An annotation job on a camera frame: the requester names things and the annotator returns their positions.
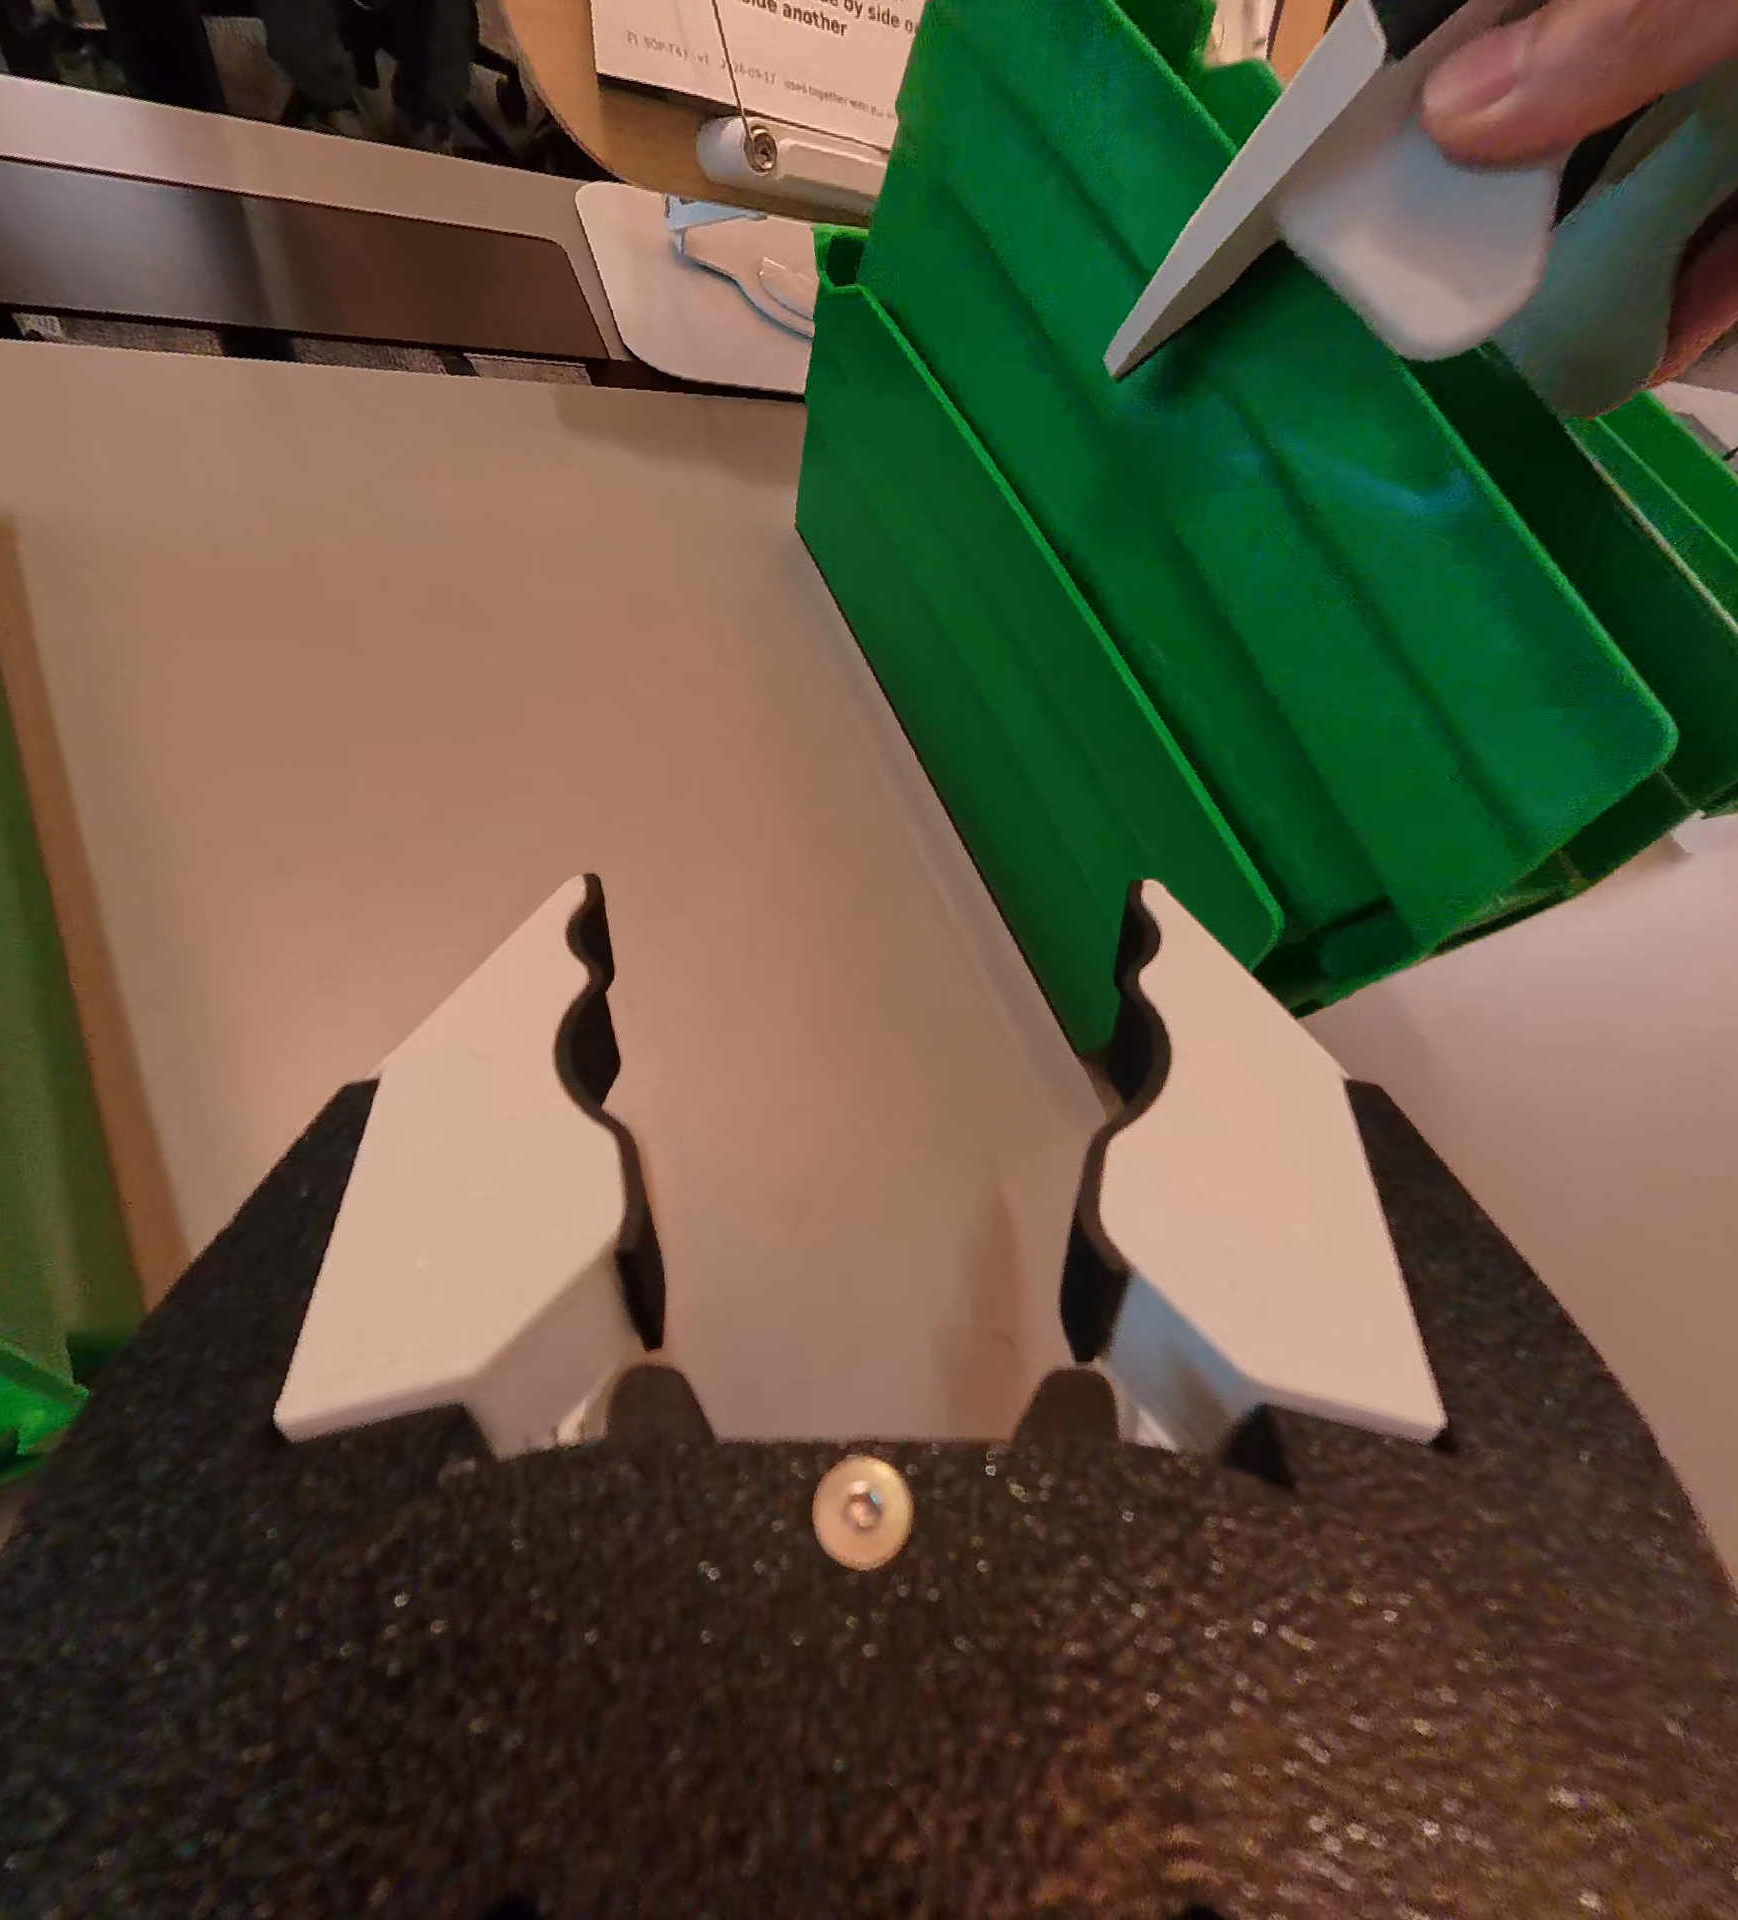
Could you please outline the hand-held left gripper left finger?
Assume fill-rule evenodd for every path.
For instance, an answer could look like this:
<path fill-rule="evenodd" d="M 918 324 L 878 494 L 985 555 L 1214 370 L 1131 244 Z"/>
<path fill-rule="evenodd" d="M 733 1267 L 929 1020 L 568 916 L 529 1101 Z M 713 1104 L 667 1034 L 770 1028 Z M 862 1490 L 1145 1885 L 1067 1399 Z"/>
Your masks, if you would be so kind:
<path fill-rule="evenodd" d="M 319 1442 L 464 1410 L 498 1457 L 604 1435 L 667 1341 L 595 874 L 571 874 L 378 1064 L 278 1399 Z"/>

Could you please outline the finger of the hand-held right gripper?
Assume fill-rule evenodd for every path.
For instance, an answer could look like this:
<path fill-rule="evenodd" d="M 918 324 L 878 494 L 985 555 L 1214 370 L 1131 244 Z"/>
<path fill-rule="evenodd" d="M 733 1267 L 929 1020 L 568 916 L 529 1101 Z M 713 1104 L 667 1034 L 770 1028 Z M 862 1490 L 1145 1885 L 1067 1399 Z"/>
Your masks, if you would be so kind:
<path fill-rule="evenodd" d="M 1388 71 L 1388 33 L 1377 3 L 1345 3 L 1264 119 L 1191 215 L 1104 350 L 1109 378 L 1131 376 L 1283 239 L 1298 186 Z"/>

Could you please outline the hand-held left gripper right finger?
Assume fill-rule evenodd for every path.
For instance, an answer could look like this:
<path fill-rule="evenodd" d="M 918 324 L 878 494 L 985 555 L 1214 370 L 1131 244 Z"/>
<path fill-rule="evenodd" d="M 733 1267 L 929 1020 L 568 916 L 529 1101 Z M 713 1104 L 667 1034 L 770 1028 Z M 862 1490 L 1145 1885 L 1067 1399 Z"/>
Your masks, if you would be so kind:
<path fill-rule="evenodd" d="M 1449 1432 L 1348 1080 L 1157 879 L 1129 893 L 1062 1332 L 1121 1442 L 1222 1453 L 1264 1410 Z"/>

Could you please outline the grey desk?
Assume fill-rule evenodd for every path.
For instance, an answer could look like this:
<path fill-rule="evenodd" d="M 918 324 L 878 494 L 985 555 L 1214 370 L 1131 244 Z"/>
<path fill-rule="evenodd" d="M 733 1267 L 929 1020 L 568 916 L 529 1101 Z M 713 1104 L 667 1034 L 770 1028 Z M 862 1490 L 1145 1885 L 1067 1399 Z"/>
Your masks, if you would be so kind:
<path fill-rule="evenodd" d="M 788 526 L 778 399 L 0 340 L 0 669 L 149 1281 L 571 874 L 725 1439 L 999 1442 L 1104 1093 Z M 1738 825 L 1318 1020 L 1738 1578 Z"/>

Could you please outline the person's right hand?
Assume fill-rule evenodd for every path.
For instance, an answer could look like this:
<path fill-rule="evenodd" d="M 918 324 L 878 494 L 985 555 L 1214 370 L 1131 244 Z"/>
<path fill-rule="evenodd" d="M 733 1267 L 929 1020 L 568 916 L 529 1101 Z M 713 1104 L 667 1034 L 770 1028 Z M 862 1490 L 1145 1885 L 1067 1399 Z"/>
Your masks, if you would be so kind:
<path fill-rule="evenodd" d="M 1545 3 L 1450 51 L 1421 98 L 1436 145 L 1469 164 L 1525 164 L 1609 132 L 1738 60 L 1738 3 Z M 1738 192 L 1690 239 L 1648 387 L 1738 330 Z"/>

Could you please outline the printed instruction sheet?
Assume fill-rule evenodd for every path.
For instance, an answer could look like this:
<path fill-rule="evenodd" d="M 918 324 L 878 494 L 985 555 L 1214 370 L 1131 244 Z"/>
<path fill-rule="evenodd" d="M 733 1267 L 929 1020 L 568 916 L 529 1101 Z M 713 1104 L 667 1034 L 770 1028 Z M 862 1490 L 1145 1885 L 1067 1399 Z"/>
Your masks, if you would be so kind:
<path fill-rule="evenodd" d="M 891 147 L 923 3 L 594 3 L 601 78 Z"/>

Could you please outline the white clipboard stand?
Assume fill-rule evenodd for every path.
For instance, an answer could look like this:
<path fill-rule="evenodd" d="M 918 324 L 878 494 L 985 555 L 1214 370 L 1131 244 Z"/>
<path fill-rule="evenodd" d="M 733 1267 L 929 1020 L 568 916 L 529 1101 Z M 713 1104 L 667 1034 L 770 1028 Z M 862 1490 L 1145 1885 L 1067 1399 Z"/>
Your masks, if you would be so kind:
<path fill-rule="evenodd" d="M 696 132 L 692 198 L 577 190 L 577 217 L 630 357 L 675 383 L 799 399 L 816 267 L 811 217 L 862 227 L 891 154 L 752 113 Z"/>

